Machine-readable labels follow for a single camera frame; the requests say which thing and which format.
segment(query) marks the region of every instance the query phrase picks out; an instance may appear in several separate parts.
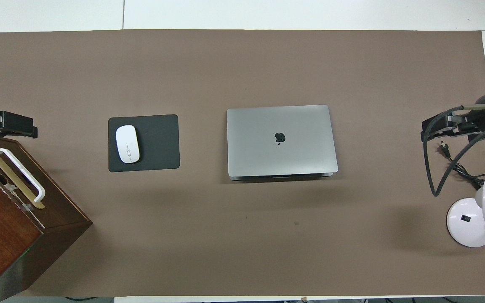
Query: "mouse pad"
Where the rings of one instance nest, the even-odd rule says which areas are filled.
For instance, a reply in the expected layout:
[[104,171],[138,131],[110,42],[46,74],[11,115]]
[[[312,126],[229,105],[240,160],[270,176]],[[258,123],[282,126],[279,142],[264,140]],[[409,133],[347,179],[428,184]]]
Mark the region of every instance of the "mouse pad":
[[[119,158],[115,131],[123,125],[136,128],[140,159],[135,163],[123,163]],[[173,169],[179,165],[177,115],[112,117],[108,120],[108,169],[111,172]]]

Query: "apple logo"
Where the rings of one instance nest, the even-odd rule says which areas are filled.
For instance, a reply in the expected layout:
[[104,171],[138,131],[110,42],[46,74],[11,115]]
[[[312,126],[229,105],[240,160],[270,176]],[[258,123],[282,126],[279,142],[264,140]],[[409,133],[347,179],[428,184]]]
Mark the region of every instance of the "apple logo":
[[275,134],[274,136],[277,139],[278,145],[280,145],[280,143],[285,141],[285,136],[283,133]]

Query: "brown table surface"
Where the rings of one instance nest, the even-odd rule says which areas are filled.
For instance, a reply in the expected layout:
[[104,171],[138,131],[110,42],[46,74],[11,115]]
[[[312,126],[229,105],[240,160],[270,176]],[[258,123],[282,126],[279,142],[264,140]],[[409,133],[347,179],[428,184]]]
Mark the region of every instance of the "brown table surface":
[[[429,191],[420,122],[485,94],[480,32],[0,33],[0,110],[94,226],[34,295],[485,295],[485,247]],[[227,176],[226,110],[327,104],[339,173]],[[181,167],[108,171],[110,117],[179,116]],[[452,153],[466,138],[447,139]],[[437,179],[447,160],[430,144]],[[485,173],[485,142],[462,161]]]

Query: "laptop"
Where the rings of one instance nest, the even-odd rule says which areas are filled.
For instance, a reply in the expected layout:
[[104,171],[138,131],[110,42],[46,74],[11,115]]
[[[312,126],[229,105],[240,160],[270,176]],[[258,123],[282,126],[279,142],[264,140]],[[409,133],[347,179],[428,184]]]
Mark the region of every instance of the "laptop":
[[331,176],[338,171],[327,105],[227,110],[231,180]]

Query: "white mouse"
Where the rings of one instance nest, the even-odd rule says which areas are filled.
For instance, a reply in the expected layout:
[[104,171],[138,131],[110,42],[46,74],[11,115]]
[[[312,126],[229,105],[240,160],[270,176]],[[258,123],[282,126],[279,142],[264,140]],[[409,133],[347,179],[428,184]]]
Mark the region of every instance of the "white mouse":
[[115,131],[115,140],[121,161],[124,163],[134,163],[140,159],[140,148],[134,126],[123,125],[119,127]]

